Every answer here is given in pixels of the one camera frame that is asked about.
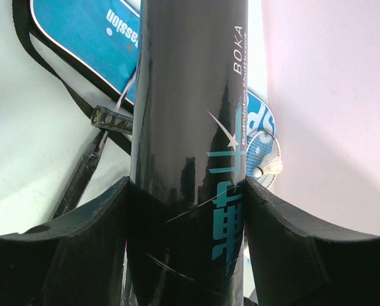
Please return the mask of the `shuttlecock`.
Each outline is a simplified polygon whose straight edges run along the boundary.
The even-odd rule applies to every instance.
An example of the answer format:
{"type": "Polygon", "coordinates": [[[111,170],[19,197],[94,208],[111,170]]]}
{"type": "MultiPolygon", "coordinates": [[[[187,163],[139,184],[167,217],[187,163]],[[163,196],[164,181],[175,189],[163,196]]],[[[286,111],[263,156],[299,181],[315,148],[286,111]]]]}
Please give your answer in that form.
{"type": "Polygon", "coordinates": [[[263,175],[277,175],[283,170],[283,163],[277,155],[267,155],[262,159],[261,164],[253,169],[252,176],[260,178],[263,175]]]}

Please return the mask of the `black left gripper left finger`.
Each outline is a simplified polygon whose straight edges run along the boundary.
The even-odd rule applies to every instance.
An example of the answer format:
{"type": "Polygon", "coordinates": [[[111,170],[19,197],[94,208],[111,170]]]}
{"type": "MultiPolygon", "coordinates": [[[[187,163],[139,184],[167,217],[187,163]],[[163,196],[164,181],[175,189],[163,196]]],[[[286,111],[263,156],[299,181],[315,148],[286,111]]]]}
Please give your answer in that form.
{"type": "Polygon", "coordinates": [[[23,234],[0,236],[0,305],[119,305],[128,178],[23,234]]]}

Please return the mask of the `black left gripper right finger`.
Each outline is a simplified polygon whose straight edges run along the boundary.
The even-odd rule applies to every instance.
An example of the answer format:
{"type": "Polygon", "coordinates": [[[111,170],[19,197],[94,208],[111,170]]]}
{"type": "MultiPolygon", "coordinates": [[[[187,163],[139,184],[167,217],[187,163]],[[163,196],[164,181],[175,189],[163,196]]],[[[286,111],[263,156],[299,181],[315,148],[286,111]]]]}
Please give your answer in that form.
{"type": "Polygon", "coordinates": [[[260,305],[380,305],[380,236],[343,228],[245,181],[260,305]]]}

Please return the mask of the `black shuttlecock tube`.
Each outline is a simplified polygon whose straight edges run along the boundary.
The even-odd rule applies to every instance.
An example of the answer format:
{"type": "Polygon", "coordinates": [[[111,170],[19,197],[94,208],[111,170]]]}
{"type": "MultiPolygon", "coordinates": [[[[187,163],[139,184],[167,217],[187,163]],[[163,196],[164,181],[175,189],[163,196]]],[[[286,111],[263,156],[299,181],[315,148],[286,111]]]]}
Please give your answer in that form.
{"type": "Polygon", "coordinates": [[[241,305],[247,1],[143,1],[124,305],[241,305]]]}

